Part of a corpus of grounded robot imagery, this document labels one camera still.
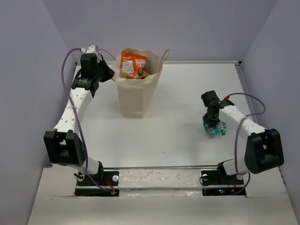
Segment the teal Fox's candy bag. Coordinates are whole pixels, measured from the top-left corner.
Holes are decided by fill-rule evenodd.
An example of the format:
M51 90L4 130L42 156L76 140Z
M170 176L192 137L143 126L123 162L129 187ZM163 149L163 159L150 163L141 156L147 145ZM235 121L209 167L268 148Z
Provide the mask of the teal Fox's candy bag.
M217 135L225 135L226 134L226 123L218 122L215 127L209 127L205 121L202 121L204 131L208 135L208 137L213 138Z

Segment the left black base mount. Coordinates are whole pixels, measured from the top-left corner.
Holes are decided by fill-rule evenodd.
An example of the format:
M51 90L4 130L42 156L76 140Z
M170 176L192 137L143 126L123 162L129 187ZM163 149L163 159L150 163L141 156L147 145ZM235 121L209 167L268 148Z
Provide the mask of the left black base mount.
M96 175L91 178L81 172L74 173L76 177L76 196L85 197L117 197L119 196L119 171L104 170L103 179Z

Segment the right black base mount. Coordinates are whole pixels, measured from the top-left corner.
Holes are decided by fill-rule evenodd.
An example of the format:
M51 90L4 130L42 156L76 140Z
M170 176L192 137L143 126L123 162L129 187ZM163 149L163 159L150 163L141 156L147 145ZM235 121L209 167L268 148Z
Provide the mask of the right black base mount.
M234 175L219 178L216 170L204 170L201 171L199 182L203 196L246 196L244 181Z

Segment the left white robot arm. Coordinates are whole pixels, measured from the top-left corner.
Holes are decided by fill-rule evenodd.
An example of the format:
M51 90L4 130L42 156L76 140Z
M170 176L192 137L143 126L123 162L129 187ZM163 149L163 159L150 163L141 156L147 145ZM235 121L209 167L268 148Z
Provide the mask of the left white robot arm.
M104 179L104 168L101 162L88 156L81 122L99 84L112 79L114 71L97 51L80 51L80 69L71 88L65 89L67 105L53 130L45 132L44 142L52 164L77 169L87 175L91 184L99 185Z

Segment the cream paper bag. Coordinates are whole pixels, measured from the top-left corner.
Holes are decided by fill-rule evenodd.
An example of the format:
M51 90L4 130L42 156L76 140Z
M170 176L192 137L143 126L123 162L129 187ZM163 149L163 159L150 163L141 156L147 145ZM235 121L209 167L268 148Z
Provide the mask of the cream paper bag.
M142 118L159 81L165 58L159 58L151 51L131 48L125 48L123 51L147 57L145 68L150 71L151 75L144 79L127 79L122 76L121 54L111 65L111 69L115 72L112 80L117 85L122 115Z

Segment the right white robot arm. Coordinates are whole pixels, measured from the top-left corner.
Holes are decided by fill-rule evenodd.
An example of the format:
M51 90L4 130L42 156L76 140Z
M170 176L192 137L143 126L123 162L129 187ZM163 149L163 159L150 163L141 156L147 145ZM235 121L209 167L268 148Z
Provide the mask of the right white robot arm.
M206 185L210 181L226 184L233 176L258 174L284 164L280 133L253 122L252 115L244 115L229 98L219 99L213 90L201 95L207 109L202 121L209 137L224 135L227 125L236 129L233 159L207 173L203 177Z

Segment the orange candy bag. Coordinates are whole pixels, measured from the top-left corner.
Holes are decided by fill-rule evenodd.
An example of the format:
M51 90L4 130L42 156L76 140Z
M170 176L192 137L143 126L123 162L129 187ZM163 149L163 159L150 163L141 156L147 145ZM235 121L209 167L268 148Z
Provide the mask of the orange candy bag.
M147 57L123 51L121 54L121 72L127 79L143 79L145 74L143 69L147 62Z

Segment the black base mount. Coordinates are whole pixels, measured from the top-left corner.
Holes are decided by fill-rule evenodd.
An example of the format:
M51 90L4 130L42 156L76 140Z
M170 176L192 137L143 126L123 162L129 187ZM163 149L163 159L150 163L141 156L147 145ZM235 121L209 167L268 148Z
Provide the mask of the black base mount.
M81 172L74 173L76 177L76 196L85 197L117 197L119 196L119 171L104 170L103 179L96 175L91 178Z
M204 170L201 171L199 182L203 196L246 196L244 181L234 175L219 178L216 170Z

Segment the brown Kettle chips bag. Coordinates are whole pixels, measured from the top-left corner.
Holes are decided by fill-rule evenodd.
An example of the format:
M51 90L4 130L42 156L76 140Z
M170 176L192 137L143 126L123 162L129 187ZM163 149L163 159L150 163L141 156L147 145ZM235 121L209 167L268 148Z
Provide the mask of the brown Kettle chips bag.
M151 75L150 71L147 68L142 69L142 79L146 78L147 76Z

